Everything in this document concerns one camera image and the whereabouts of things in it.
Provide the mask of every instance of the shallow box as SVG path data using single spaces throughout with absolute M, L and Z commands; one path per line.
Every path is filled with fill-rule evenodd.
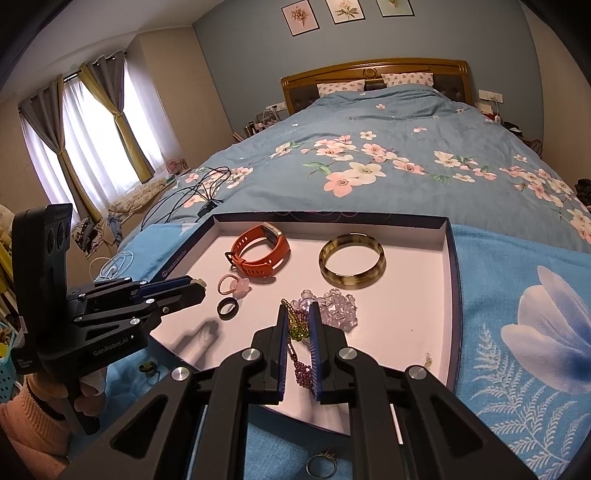
M 252 291 L 238 300 L 238 314 L 224 322 L 216 312 L 223 298 L 217 292 L 217 283 L 223 275 L 235 273 L 224 253 L 231 250 L 239 235 L 265 221 L 283 231 L 291 255 L 275 277 L 251 279 Z M 333 288 L 320 273 L 318 255 L 327 241 L 351 232 L 377 239 L 384 247 L 387 266 L 373 285 L 343 290 L 355 297 L 358 307 L 359 324 L 346 334 L 348 344 L 386 367 L 404 370 L 412 364 L 425 365 L 454 390 L 462 341 L 462 306 L 452 229 L 442 217 L 335 212 L 213 215 L 155 278 L 188 274 L 204 279 L 207 295 L 203 303 L 164 317 L 152 336 L 199 369 L 218 366 L 228 355 L 249 347 L 254 332 L 276 323 L 281 299 L 299 299 L 304 289 L 322 296 Z M 268 249 L 261 241 L 243 256 L 257 260 Z M 351 246 L 336 252 L 327 266 L 340 274 L 354 274 L 374 265 L 377 257 L 369 248 Z M 309 364 L 306 347 L 293 343 L 299 360 Z M 308 390 L 296 383 L 293 362 L 289 358 L 287 362 L 285 399 L 269 408 L 348 434 L 347 405 L 317 403 Z

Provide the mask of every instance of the pink hair tie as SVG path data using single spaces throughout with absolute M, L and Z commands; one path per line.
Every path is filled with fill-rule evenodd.
M 232 279 L 230 282 L 230 290 L 222 291 L 222 283 L 227 278 Z M 248 292 L 250 292 L 250 290 L 250 281 L 247 278 L 238 278 L 236 275 L 232 275 L 231 273 L 225 274 L 222 278 L 220 278 L 220 281 L 217 282 L 217 291 L 220 295 L 230 295 L 231 293 L 235 299 L 241 299 Z

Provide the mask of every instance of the sleeve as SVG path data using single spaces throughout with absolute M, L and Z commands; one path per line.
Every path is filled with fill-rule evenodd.
M 26 386 L 14 400 L 0 404 L 0 427 L 37 480 L 55 480 L 66 467 L 70 429 L 46 415 Z

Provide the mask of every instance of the patterned pillow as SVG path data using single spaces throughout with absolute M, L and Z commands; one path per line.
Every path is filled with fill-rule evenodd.
M 419 83 L 428 87 L 433 86 L 433 74 L 427 72 L 383 73 L 382 78 L 386 87 L 403 85 L 405 83 Z
M 343 83 L 319 83 L 317 85 L 320 98 L 335 92 L 363 92 L 365 80 Z

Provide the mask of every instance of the orange watch strap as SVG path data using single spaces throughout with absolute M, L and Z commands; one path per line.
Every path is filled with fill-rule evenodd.
M 277 244 L 273 250 L 260 260 L 247 261 L 241 257 L 244 249 L 254 240 L 266 237 L 267 235 L 262 226 L 258 225 L 243 233 L 234 242 L 230 258 L 237 269 L 250 277 L 270 277 L 273 275 L 273 267 L 283 260 L 290 251 L 289 243 L 284 235 L 277 238 Z

